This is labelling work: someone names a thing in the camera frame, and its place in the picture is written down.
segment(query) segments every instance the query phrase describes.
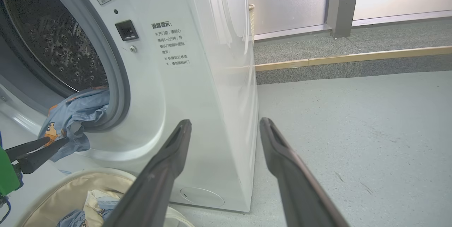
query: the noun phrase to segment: gray floor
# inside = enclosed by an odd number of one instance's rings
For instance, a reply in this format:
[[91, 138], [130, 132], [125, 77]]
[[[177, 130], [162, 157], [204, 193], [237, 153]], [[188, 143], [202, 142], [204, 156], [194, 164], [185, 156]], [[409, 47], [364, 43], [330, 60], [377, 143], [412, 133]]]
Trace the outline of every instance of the gray floor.
[[[450, 226], [452, 71], [258, 86], [273, 119], [351, 226]], [[258, 141], [251, 212], [173, 205], [195, 226], [285, 226]]]
[[298, 41], [256, 42], [255, 63], [268, 64], [383, 50], [452, 45], [452, 19], [356, 29], [350, 37], [306, 36]]
[[[452, 20], [409, 23], [357, 29], [350, 37], [298, 37], [255, 43], [255, 63], [267, 64], [305, 58], [322, 58], [383, 50], [402, 50], [452, 45]], [[294, 69], [259, 71], [258, 84], [294, 82], [311, 79], [351, 78], [423, 71], [452, 70], [452, 55], [421, 56], [360, 62], [305, 66]]]

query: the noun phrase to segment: white washing machine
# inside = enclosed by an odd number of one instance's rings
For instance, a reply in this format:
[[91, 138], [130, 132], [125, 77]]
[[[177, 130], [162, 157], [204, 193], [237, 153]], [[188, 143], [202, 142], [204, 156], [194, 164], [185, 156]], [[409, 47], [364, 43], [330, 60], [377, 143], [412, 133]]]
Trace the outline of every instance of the white washing machine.
[[138, 174], [190, 119], [171, 201], [250, 210], [258, 102], [247, 0], [13, 2], [3, 0], [0, 16], [3, 114], [37, 135], [51, 106], [84, 87], [110, 88], [107, 113], [85, 124], [91, 148], [54, 163], [59, 170]]

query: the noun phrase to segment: laundry basket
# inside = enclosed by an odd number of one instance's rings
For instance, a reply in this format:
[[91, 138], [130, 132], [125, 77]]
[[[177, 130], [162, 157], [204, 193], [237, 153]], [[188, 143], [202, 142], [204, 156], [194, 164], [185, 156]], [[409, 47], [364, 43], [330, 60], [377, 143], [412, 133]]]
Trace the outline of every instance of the laundry basket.
[[250, 10], [251, 35], [253, 36], [253, 44], [254, 44], [254, 7], [255, 5], [248, 4], [248, 9]]
[[[126, 193], [135, 179], [130, 173], [110, 168], [92, 168], [70, 174], [34, 200], [16, 227], [56, 226], [71, 211], [83, 209], [88, 190]], [[168, 207], [164, 227], [177, 227], [179, 222], [193, 227], [184, 216]]]

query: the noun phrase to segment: clothing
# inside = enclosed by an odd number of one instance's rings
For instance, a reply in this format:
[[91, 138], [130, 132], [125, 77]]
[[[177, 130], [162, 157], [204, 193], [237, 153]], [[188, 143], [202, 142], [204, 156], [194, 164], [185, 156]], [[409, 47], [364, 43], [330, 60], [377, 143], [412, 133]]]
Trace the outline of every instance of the clothing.
[[19, 227], [54, 227], [69, 212], [83, 210], [87, 191], [102, 190], [124, 194], [135, 178], [109, 168], [77, 171], [52, 185], [24, 211]]
[[88, 191], [83, 207], [87, 225], [89, 227], [102, 227], [103, 222], [111, 214], [122, 196], [122, 193], [110, 191]]
[[89, 140], [84, 134], [82, 122], [99, 121], [109, 101], [110, 90], [107, 87], [86, 89], [50, 108], [38, 138], [50, 137], [45, 147], [63, 137], [70, 139], [50, 160], [56, 162], [76, 151], [88, 150]]
[[76, 209], [70, 212], [56, 226], [102, 227], [122, 196], [122, 193], [110, 191], [88, 191], [83, 210]]

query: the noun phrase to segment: wooden trim strip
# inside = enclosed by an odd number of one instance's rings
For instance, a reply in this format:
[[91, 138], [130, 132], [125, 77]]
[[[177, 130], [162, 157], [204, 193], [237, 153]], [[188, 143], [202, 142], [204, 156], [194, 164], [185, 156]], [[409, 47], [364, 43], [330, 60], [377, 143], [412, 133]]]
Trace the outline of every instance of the wooden trim strip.
[[344, 62], [357, 62], [389, 58], [408, 58], [411, 56], [452, 54], [452, 46], [427, 47], [407, 50], [387, 50], [384, 52], [368, 52], [351, 55], [337, 55], [326, 58], [309, 58], [270, 64], [256, 65], [256, 71], [268, 71], [302, 66], [318, 66]]

